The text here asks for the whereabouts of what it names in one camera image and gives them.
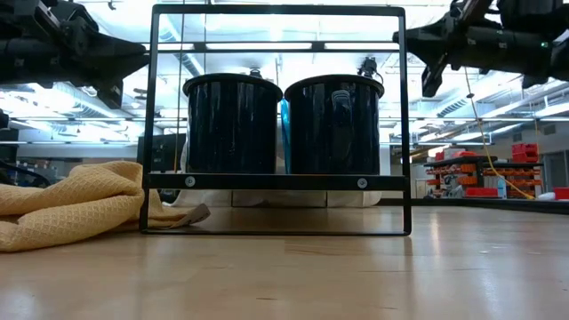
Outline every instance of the yellow cable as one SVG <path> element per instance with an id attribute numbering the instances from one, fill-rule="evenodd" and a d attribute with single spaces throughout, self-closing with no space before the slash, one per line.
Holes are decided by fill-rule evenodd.
<path id="1" fill-rule="evenodd" d="M 537 116 L 535 115 L 535 111 L 533 111 L 533 123 L 535 124 L 535 146 L 537 147 L 537 158 L 539 161 L 539 158 L 540 158 L 540 130 L 538 129 L 538 126 L 537 126 Z M 543 192 L 543 179 L 541 179 L 540 187 L 541 187 L 541 192 Z"/>
<path id="2" fill-rule="evenodd" d="M 520 188 L 516 187 L 513 183 L 509 182 L 506 178 L 504 178 L 504 176 L 502 176 L 501 174 L 499 174 L 496 169 L 494 168 L 494 164 L 492 161 L 492 157 L 490 156 L 490 151 L 488 150 L 488 146 L 486 145 L 486 137 L 484 136 L 484 129 L 482 128 L 482 123 L 480 121 L 480 118 L 478 117 L 478 112 L 477 112 L 477 107 L 474 104 L 474 99 L 473 99 L 473 95 L 472 95 L 472 91 L 470 89 L 470 80 L 469 80 L 469 72 L 466 69 L 466 67 L 464 67 L 464 74 L 466 75 L 466 84 L 469 88 L 469 97 L 470 97 L 470 104 L 472 105 L 472 110 L 474 110 L 474 116 L 477 119 L 477 124 L 478 124 L 478 129 L 480 129 L 480 133 L 482 134 L 482 144 L 484 145 L 484 150 L 486 152 L 486 156 L 488 157 L 488 163 L 490 164 L 490 168 L 492 168 L 492 171 L 494 172 L 494 174 L 503 179 L 504 181 L 506 181 L 506 183 L 512 187 L 513 189 L 515 189 L 517 192 L 519 192 L 522 196 L 525 196 L 526 199 L 528 200 L 534 200 L 535 198 L 533 196 L 530 196 L 528 194 L 526 194 L 524 191 L 520 190 Z"/>

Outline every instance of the yellow towel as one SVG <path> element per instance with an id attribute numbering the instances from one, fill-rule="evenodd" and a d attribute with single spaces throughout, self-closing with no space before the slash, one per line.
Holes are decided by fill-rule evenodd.
<path id="1" fill-rule="evenodd" d="M 0 185 L 0 252 L 68 244 L 117 228 L 135 228 L 144 193 L 142 166 L 77 166 L 46 189 Z M 169 227 L 190 209 L 165 208 L 151 190 L 149 225 Z"/>

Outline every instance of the shelf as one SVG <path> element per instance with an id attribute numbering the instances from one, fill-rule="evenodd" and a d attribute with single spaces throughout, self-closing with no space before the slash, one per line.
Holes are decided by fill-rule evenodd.
<path id="1" fill-rule="evenodd" d="M 146 188 L 195 190 L 405 191 L 404 176 L 151 173 Z"/>
<path id="2" fill-rule="evenodd" d="M 496 161 L 496 160 L 498 160 L 498 157 L 491 156 L 491 159 L 492 159 L 492 161 Z M 447 160 L 443 160 L 443 161 L 437 161 L 434 163 L 427 163 L 427 164 L 424 164 L 423 166 L 437 167 L 437 166 L 451 165 L 451 164 L 475 164 L 475 163 L 481 162 L 481 161 L 488 162 L 488 157 L 487 156 L 463 156 L 460 158 L 447 159 Z"/>
<path id="3" fill-rule="evenodd" d="M 501 176 L 504 177 L 535 177 L 541 175 L 540 169 L 534 168 L 496 168 L 496 172 L 499 173 Z M 484 176 L 486 177 L 496 177 L 494 171 L 488 166 L 484 169 Z"/>
<path id="4" fill-rule="evenodd" d="M 516 169 L 516 168 L 534 168 L 536 166 L 543 166 L 543 164 L 504 164 L 504 163 L 493 163 L 494 168 L 512 168 L 512 169 Z M 488 164 L 487 162 L 484 163 L 484 168 L 490 168 L 490 164 Z"/>
<path id="5" fill-rule="evenodd" d="M 514 186 L 516 186 L 518 188 L 538 187 L 538 186 L 541 186 L 541 184 L 542 184 L 541 180 L 533 180 L 533 179 L 527 179 L 527 180 L 508 179 L 508 182 L 510 182 L 511 184 L 513 184 Z"/>

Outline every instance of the bolt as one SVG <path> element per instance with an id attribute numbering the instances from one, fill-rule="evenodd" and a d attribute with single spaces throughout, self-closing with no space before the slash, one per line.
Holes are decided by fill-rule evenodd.
<path id="1" fill-rule="evenodd" d="M 364 178 L 358 180 L 358 181 L 357 181 L 357 187 L 358 187 L 358 188 L 361 188 L 361 189 L 367 188 L 367 180 L 364 179 Z"/>
<path id="2" fill-rule="evenodd" d="M 188 188 L 192 188 L 196 185 L 196 179 L 194 179 L 194 177 L 189 176 L 186 178 L 186 186 Z"/>

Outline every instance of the wooden table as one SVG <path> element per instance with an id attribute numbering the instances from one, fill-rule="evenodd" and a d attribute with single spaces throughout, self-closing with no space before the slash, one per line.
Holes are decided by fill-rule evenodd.
<path id="1" fill-rule="evenodd" d="M 400 223 L 398 208 L 350 211 L 214 209 L 202 228 Z M 131 233 L 0 254 L 0 319 L 568 318 L 569 217 L 413 215 L 407 238 Z"/>

